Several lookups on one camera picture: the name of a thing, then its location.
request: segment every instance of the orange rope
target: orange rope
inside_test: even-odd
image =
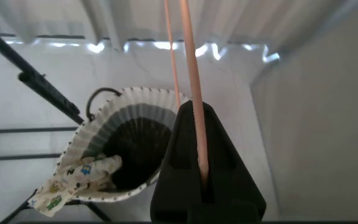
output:
[[[180,0],[181,21],[186,47],[187,67],[189,70],[191,94],[193,95],[193,112],[196,125],[198,166],[200,167],[203,188],[208,181],[208,149],[206,143],[203,99],[201,97],[200,76],[198,75],[197,59],[193,31],[191,29],[190,10],[187,0]]]
[[[175,94],[177,98],[177,107],[179,109],[180,103],[180,95],[179,95],[179,84],[178,84],[178,74],[177,74],[177,63],[175,60],[175,53],[173,52],[173,40],[172,40],[172,31],[171,31],[171,21],[169,19],[169,8],[168,8],[168,1],[165,0],[165,19],[167,20],[167,30],[168,30],[168,38],[170,44],[170,53],[171,53],[171,64],[173,70],[173,81],[175,83]]]

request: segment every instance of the black handle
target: black handle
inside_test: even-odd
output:
[[[86,103],[86,117],[89,119],[89,121],[93,121],[94,120],[94,114],[90,113],[90,109],[91,109],[91,103],[93,101],[93,99],[101,92],[103,91],[110,91],[112,93],[115,93],[117,96],[121,96],[122,93],[118,92],[117,90],[113,89],[113,88],[100,88],[97,89],[94,93],[92,93],[91,97],[88,99],[88,102]]]

